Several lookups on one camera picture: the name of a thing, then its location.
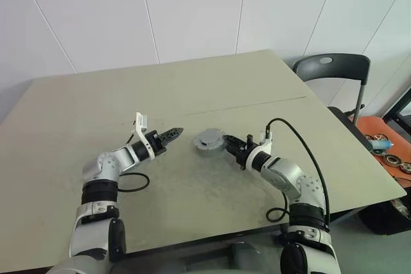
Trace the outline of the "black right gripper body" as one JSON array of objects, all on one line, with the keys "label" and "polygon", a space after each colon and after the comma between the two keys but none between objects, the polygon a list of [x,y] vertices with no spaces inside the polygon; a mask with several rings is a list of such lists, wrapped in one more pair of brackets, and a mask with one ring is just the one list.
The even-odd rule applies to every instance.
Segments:
[{"label": "black right gripper body", "polygon": [[246,169],[247,159],[257,146],[258,144],[253,141],[253,135],[247,135],[246,141],[240,141],[238,143],[236,162],[240,165],[242,170]]}]

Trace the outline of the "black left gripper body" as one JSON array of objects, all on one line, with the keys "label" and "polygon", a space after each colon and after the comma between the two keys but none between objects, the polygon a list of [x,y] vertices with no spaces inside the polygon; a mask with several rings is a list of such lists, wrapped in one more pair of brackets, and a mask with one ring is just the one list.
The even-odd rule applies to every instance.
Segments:
[{"label": "black left gripper body", "polygon": [[150,131],[144,136],[151,146],[155,156],[158,156],[166,151],[166,132],[159,134],[157,131]]}]

